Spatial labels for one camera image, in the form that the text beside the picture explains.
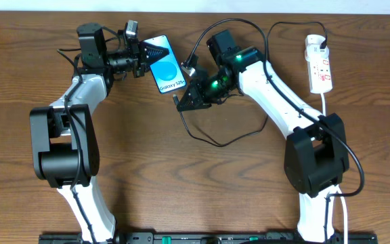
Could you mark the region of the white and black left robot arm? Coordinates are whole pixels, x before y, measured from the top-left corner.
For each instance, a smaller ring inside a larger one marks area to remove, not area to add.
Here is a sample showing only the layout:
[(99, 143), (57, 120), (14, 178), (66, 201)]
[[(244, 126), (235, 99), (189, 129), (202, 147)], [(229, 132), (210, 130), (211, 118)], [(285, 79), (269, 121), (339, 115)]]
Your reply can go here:
[(77, 28), (80, 53), (69, 59), (73, 67), (70, 87), (61, 98), (32, 109), (29, 115), (35, 174), (66, 199), (81, 227), (79, 234), (42, 234), (40, 243), (127, 241), (98, 186), (100, 152), (92, 114), (110, 94), (115, 75), (143, 77), (171, 50), (140, 41), (137, 22), (130, 20), (114, 33), (118, 48), (110, 51), (106, 30), (96, 22)]

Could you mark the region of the blue screen Galaxy smartphone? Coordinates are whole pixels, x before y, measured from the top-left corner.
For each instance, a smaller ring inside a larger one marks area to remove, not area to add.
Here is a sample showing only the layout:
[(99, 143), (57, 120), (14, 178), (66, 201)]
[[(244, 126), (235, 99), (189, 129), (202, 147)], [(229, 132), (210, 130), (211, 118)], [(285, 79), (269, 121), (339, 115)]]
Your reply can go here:
[(186, 80), (179, 67), (169, 39), (166, 35), (146, 39), (146, 43), (164, 47), (169, 54), (150, 66), (152, 76), (160, 94), (169, 93), (186, 86)]

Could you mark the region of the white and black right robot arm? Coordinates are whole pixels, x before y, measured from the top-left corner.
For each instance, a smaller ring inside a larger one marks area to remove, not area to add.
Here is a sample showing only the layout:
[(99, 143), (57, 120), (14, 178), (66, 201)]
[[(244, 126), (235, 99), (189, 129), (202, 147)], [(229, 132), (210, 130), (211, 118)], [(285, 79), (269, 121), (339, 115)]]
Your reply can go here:
[(276, 74), (256, 47), (241, 48), (230, 31), (223, 30), (207, 41), (218, 67), (208, 76), (193, 55), (182, 68), (192, 80), (174, 103), (180, 114), (223, 104), (233, 90), (252, 98), (286, 140), (284, 172), (299, 194), (299, 236), (307, 242), (324, 243), (334, 236), (332, 200), (349, 169), (345, 126), (336, 115), (311, 107)]

